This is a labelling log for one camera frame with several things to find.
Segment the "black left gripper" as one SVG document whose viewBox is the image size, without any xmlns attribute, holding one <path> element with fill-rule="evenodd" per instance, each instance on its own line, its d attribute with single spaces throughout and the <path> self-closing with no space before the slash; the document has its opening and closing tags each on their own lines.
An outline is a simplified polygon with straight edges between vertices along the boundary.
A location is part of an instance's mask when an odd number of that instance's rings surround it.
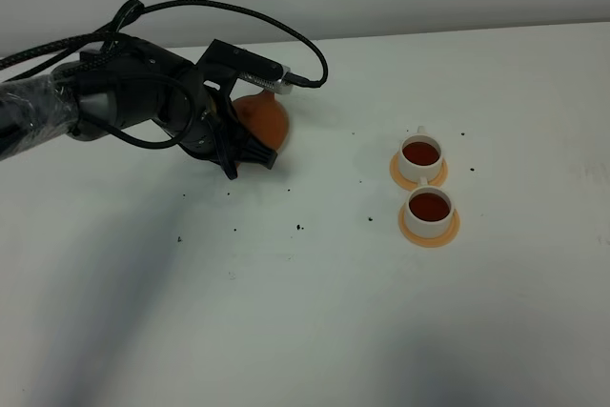
<svg viewBox="0 0 610 407">
<path fill-rule="evenodd" d="M 203 73 L 196 67 L 180 73 L 178 82 L 194 97 L 194 108 L 190 108 L 181 92 L 169 90 L 168 98 L 156 117 L 156 125 L 172 137 L 188 128 L 188 133 L 178 143 L 184 153 L 214 163 L 230 180 L 237 178 L 235 162 L 256 164 L 265 169 L 274 166 L 277 151 L 251 132 L 245 131 L 240 135 L 235 153 L 231 140 L 237 120 L 230 94 L 226 95 L 216 84 L 205 81 Z"/>
</svg>

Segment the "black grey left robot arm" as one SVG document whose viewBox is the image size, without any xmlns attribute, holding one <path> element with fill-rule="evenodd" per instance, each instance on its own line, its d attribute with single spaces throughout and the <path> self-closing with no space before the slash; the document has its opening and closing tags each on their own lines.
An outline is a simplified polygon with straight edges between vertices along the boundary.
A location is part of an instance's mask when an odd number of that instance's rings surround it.
<svg viewBox="0 0 610 407">
<path fill-rule="evenodd" d="M 50 74 L 2 84 L 1 156 L 64 134 L 79 141 L 110 134 L 146 150 L 178 146 L 230 179 L 240 163 L 270 169 L 275 149 L 239 120 L 231 92 L 238 80 L 273 91 L 287 71 L 219 40 L 195 63 L 142 39 L 111 57 L 83 51 Z"/>
</svg>

